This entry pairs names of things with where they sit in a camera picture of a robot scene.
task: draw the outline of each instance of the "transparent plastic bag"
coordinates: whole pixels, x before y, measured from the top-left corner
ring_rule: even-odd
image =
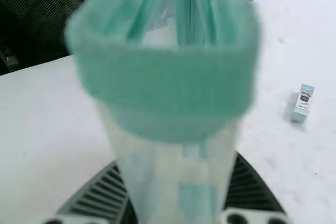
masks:
[[[66,37],[140,223],[215,223],[251,104],[249,0],[87,0]]]

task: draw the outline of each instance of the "table surface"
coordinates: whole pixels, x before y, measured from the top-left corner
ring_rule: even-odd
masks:
[[[263,40],[238,150],[296,224],[336,223],[336,0],[256,0]],[[315,86],[303,125],[288,112]],[[55,212],[114,159],[73,58],[0,77],[0,223]]]

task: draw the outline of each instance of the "mask packaging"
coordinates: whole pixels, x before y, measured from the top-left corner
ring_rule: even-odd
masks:
[[[250,0],[86,0],[66,39],[140,223],[219,223],[253,96]]]

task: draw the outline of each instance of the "green face mask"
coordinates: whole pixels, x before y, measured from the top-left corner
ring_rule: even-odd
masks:
[[[69,22],[68,46],[85,88],[121,127],[202,141],[251,103],[256,18],[249,0],[173,0],[178,45],[143,45],[162,1],[87,0]]]
[[[87,0],[66,38],[140,222],[217,222],[253,96],[250,0]]]

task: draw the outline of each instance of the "small blue and white box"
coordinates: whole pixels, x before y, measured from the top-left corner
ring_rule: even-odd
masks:
[[[296,101],[295,109],[293,111],[291,120],[302,123],[309,114],[311,97],[314,93],[314,87],[302,84],[299,92],[298,100]]]

